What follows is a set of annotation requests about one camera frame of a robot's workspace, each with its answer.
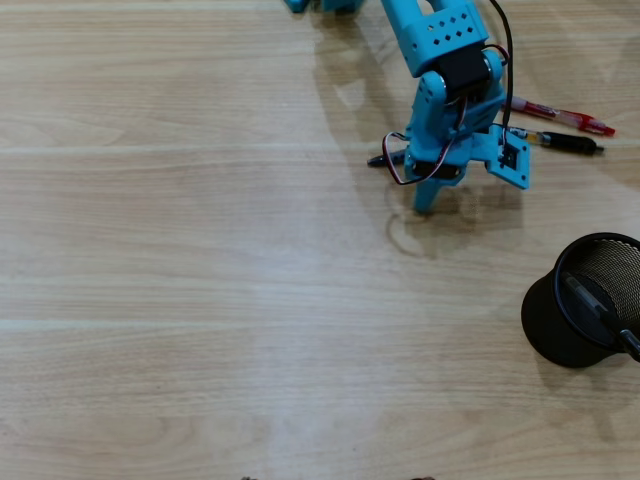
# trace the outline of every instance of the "blue robot part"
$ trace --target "blue robot part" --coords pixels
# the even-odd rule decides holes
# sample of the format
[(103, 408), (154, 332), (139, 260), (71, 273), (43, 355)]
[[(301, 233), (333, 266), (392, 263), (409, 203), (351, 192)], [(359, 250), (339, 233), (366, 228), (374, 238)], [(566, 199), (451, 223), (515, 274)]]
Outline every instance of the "blue robot part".
[(302, 13), (309, 5), (309, 0), (284, 0), (293, 13)]
[[(293, 13), (302, 13), (307, 8), (310, 0), (285, 0)], [(364, 3), (364, 0), (322, 0), (322, 10), (331, 12), (334, 10), (343, 10), (347, 12), (355, 12)]]
[[(503, 66), (495, 52), (478, 53), (489, 35), (476, 6), (468, 0), (428, 0), (434, 13), (423, 15), (415, 0), (381, 1), (409, 71), (420, 78), (405, 131), (409, 141), (404, 154), (407, 179), (424, 178), (418, 171), (425, 166), (433, 171), (444, 146), (451, 144), (440, 169), (417, 184), (415, 209), (429, 212), (443, 187), (462, 181), (472, 160), (484, 162), (489, 173), (515, 187), (529, 188), (529, 145), (493, 123), (506, 98), (500, 83)], [(361, 3), (323, 0), (323, 9), (355, 9)], [(469, 86), (464, 85), (466, 70), (461, 70), (467, 66), (464, 58), (468, 57), (460, 54), (471, 50), (475, 51), (474, 72), (479, 64), (483, 77), (476, 82), (479, 77), (469, 69)], [(452, 59), (455, 80), (443, 72), (444, 62), (451, 65)], [(467, 98), (464, 122), (459, 128), (457, 95)]]
[(441, 11), (425, 16), (418, 2), (382, 0), (407, 67), (415, 78), (439, 57), (470, 45), (484, 44), (489, 39), (473, 3), (463, 0), (431, 0), (430, 3), (434, 10)]

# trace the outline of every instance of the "wood grain surface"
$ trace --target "wood grain surface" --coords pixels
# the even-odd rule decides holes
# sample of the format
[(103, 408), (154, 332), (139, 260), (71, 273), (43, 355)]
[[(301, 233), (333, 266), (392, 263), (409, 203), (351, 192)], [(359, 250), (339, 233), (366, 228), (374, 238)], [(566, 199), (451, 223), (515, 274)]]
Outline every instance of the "wood grain surface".
[(516, 92), (619, 134), (419, 217), (365, 165), (416, 85), (377, 0), (0, 0), (0, 477), (637, 480), (640, 368), (520, 306), (640, 237), (640, 6), (503, 3)]

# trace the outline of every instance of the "black pen cup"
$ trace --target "black pen cup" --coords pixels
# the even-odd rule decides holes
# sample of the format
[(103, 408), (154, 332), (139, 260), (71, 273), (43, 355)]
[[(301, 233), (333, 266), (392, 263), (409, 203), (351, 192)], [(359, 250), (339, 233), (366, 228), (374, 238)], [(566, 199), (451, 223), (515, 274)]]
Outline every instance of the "black pen cup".
[(521, 313), (531, 345), (558, 365), (584, 368), (628, 351), (619, 332), (640, 336), (640, 243), (615, 233), (573, 242)]

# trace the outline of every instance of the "red wire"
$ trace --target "red wire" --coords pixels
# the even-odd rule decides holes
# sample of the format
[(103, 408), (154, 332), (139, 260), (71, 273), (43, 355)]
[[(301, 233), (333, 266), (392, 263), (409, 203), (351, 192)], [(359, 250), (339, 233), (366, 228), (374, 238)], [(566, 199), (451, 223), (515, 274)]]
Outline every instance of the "red wire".
[[(464, 123), (464, 117), (465, 117), (465, 115), (467, 113), (467, 104), (468, 104), (468, 102), (469, 102), (469, 100), (466, 97), (462, 99), (462, 102), (460, 104), (460, 113), (458, 114), (458, 120), (456, 121), (456, 125), (455, 125), (456, 131), (459, 131), (460, 128), (462, 127), (462, 124)], [(393, 160), (391, 159), (391, 155), (389, 155), (388, 142), (389, 142), (389, 138), (390, 137), (397, 138), (399, 140), (402, 140), (403, 142), (407, 140), (407, 137), (405, 137), (404, 135), (402, 135), (401, 133), (398, 133), (398, 132), (391, 132), (391, 133), (388, 133), (384, 137), (384, 139), (382, 140), (382, 155), (384, 156), (384, 159), (385, 159), (385, 161), (387, 163), (387, 168), (389, 169), (389, 172), (391, 173), (391, 176), (396, 181), (396, 183), (398, 185), (402, 185), (402, 186), (413, 185), (414, 183), (424, 182), (424, 181), (429, 180), (430, 178), (432, 178), (436, 174), (436, 172), (438, 170), (440, 170), (440, 167), (444, 163), (444, 160), (447, 158), (447, 154), (449, 153), (449, 149), (451, 148), (451, 146), (453, 145), (453, 142), (455, 140), (455, 137), (452, 138), (447, 143), (445, 143), (444, 147), (442, 147), (442, 150), (440, 150), (440, 155), (438, 155), (438, 160), (436, 161), (436, 164), (433, 167), (433, 170), (431, 171), (431, 173), (429, 175), (425, 175), (425, 176), (422, 176), (422, 177), (416, 177), (416, 178), (413, 178), (411, 180), (403, 180), (402, 178), (400, 178), (400, 175), (398, 174), (398, 171), (396, 170), (396, 167), (393, 164)]]

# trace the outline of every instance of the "wire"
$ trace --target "wire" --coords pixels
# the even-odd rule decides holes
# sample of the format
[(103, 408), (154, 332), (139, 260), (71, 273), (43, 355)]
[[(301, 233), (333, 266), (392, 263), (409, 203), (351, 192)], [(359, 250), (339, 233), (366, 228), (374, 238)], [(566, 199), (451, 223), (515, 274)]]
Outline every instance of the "wire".
[(509, 55), (509, 52), (507, 51), (507, 49), (504, 48), (502, 45), (498, 45), (496, 43), (491, 43), (489, 45), (485, 45), (485, 48), (495, 48), (496, 50), (498, 50), (500, 52), (500, 55), (502, 55), (502, 58), (504, 59), (502, 61), (502, 66), (503, 67), (505, 65), (509, 64), (509, 59), (511, 58), (511, 56)]
[[(456, 120), (456, 124), (455, 124), (456, 133), (460, 131), (460, 128), (462, 128), (462, 124), (464, 123), (464, 118), (467, 113), (468, 103), (469, 103), (469, 99), (467, 97), (464, 97), (458, 103), (459, 105), (458, 119)], [(391, 176), (396, 181), (396, 183), (402, 186), (413, 185), (415, 183), (424, 182), (432, 178), (444, 163), (444, 160), (447, 158), (447, 154), (449, 153), (449, 150), (451, 149), (451, 146), (453, 145), (453, 142), (456, 139), (456, 136), (454, 135), (453, 138), (451, 138), (447, 143), (444, 144), (444, 146), (442, 147), (442, 150), (440, 150), (440, 154), (438, 155), (438, 160), (436, 160), (433, 170), (431, 171), (431, 173), (429, 173), (429, 175), (412, 178), (411, 180), (403, 180), (402, 178), (400, 178), (400, 175), (398, 174), (398, 171), (396, 170), (396, 167), (393, 164), (391, 155), (389, 155), (389, 138), (391, 137), (397, 138), (402, 141), (406, 141), (407, 137), (405, 137), (404, 135), (398, 132), (391, 132), (391, 133), (388, 133), (382, 140), (382, 155), (384, 156), (385, 161), (387, 163), (387, 168), (389, 169), (389, 172), (391, 173)]]
[(489, 0), (493, 7), (497, 10), (498, 15), (502, 19), (505, 33), (507, 34), (507, 52), (509, 54), (509, 60), (507, 63), (507, 101), (504, 106), (504, 114), (502, 115), (502, 129), (503, 129), (503, 141), (506, 143), (507, 127), (509, 126), (509, 119), (511, 118), (511, 102), (513, 101), (513, 36), (511, 35), (511, 27), (509, 26), (509, 19), (502, 10), (502, 7), (497, 0)]

